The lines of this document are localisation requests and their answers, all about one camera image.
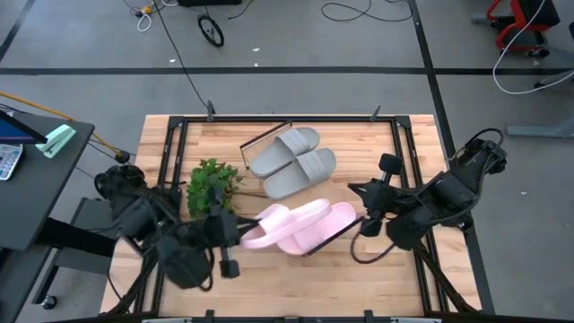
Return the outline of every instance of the wheel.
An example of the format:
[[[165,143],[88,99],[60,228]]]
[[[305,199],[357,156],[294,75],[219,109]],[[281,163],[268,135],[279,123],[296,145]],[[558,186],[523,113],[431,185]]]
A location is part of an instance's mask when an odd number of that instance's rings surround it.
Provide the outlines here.
[[[205,27],[203,22],[208,22],[208,26]],[[199,25],[199,29],[204,35],[204,38],[207,39],[210,44],[217,48],[223,47],[223,44],[225,44],[225,37],[223,37],[223,31],[219,28],[219,25],[215,20],[205,14],[200,14],[199,17],[197,17],[197,24]],[[217,41],[217,38],[215,37],[215,32],[217,32],[217,36],[219,36],[219,41]]]
[[[46,295],[46,298],[44,299],[44,301],[41,303],[42,307],[44,308],[44,310],[52,310],[56,307],[57,305],[57,298],[56,296],[52,296],[52,295]]]
[[[538,49],[538,50],[531,50],[528,52],[530,57],[538,57],[538,58],[545,58],[550,55],[548,49]]]

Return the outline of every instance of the yellow cable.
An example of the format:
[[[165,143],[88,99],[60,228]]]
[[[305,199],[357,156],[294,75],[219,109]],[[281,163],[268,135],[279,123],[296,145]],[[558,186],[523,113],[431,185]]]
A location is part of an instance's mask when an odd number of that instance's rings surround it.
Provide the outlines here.
[[[6,92],[0,92],[0,96],[3,96],[3,97],[8,98],[8,99],[10,99],[10,100],[18,101],[18,102],[20,102],[20,103],[29,105],[29,106],[31,106],[31,107],[33,107],[33,108],[36,108],[36,109],[41,109],[42,111],[46,111],[46,112],[51,113],[51,114],[55,114],[55,115],[57,115],[57,116],[59,116],[59,117],[61,117],[61,118],[64,118],[64,119],[67,119],[67,120],[70,120],[70,121],[75,121],[74,118],[72,118],[72,117],[70,117],[70,116],[68,116],[68,115],[66,115],[66,114],[64,114],[64,113],[62,113],[62,112],[60,112],[60,111],[57,111],[57,110],[54,110],[54,109],[50,109],[50,108],[46,108],[46,107],[44,107],[44,106],[39,105],[38,103],[34,103],[34,102],[31,102],[31,101],[28,101],[28,100],[26,100],[26,99],[17,97],[17,96],[15,96],[15,95],[8,94],[8,93],[6,93]],[[108,143],[107,143],[105,140],[103,140],[98,134],[96,134],[96,133],[94,132],[94,133],[93,133],[93,136],[96,137],[96,139],[98,139],[98,141],[99,141],[101,144],[103,144],[103,145],[106,146],[108,149],[110,149],[112,152],[114,152],[115,155],[120,155],[118,149],[116,149],[116,148],[114,148],[112,145],[108,144]]]

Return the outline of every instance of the wooden table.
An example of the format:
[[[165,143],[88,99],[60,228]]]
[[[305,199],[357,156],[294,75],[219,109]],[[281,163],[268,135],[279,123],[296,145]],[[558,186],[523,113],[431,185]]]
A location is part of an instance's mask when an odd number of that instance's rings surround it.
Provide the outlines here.
[[[439,135],[431,115],[410,116],[413,136],[424,181],[446,169]],[[169,116],[147,116],[135,164],[141,168],[149,186],[157,182],[161,153]],[[217,158],[239,168],[246,176],[245,192],[262,192],[262,184],[245,168],[239,146],[247,140],[276,126],[262,123],[194,123],[187,130],[182,180],[201,159]],[[321,135],[319,148],[331,148],[337,157],[337,168],[332,178],[323,184],[282,201],[294,207],[319,197],[332,203],[350,202],[359,214],[364,214],[360,199],[346,187],[349,182],[365,182],[379,178],[378,159],[382,153],[395,153],[390,127],[376,123],[294,123],[294,127],[314,127]],[[167,180],[171,179],[178,139],[174,139]],[[406,139],[401,132],[403,149]],[[413,170],[406,157],[409,182],[414,187]],[[400,186],[399,179],[394,185]],[[233,204],[242,216],[255,216],[272,202],[252,196],[236,196]],[[188,218],[182,203],[182,217]],[[480,301],[474,282],[473,269],[460,230],[436,227],[435,239],[443,271],[477,309]],[[210,292],[198,289],[180,290],[166,279],[161,297],[161,316],[203,316],[208,309],[217,317],[282,317],[282,316],[362,316],[373,310],[375,316],[422,315],[417,275],[411,251],[394,249],[379,262],[362,266],[349,255],[350,238],[355,230],[309,257],[293,257],[279,249],[244,250],[234,248],[241,276],[220,278],[216,266],[214,287]],[[370,258],[389,244],[386,235],[374,239],[359,239],[359,257]],[[118,243],[110,276],[120,294],[127,291],[140,270],[141,259],[124,243]],[[438,310],[437,293],[429,270],[426,270],[433,309]],[[151,303],[152,281],[148,284],[146,304]],[[108,285],[101,310],[110,309],[117,297]]]

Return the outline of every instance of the leaves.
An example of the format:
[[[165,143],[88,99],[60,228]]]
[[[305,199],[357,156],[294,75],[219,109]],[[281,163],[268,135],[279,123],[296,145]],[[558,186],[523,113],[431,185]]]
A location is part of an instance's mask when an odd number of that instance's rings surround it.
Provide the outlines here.
[[[243,177],[239,171],[225,162],[218,163],[215,158],[201,160],[199,167],[191,172],[191,181],[187,185],[187,208],[192,217],[202,219],[209,213],[212,204],[209,201],[210,188],[223,188],[223,206],[231,209],[233,193],[239,190]]]

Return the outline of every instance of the black desk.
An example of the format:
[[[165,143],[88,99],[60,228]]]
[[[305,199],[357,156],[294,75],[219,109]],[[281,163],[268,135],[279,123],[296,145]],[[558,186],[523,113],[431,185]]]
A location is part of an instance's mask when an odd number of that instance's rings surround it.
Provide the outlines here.
[[[0,182],[0,322],[3,323],[18,317],[52,247],[107,256],[107,251],[101,251],[109,250],[111,255],[115,243],[48,218],[94,126],[28,114],[15,117],[43,135],[62,124],[75,129],[76,134],[53,159],[46,158],[33,145],[27,146],[26,157],[13,176]]]

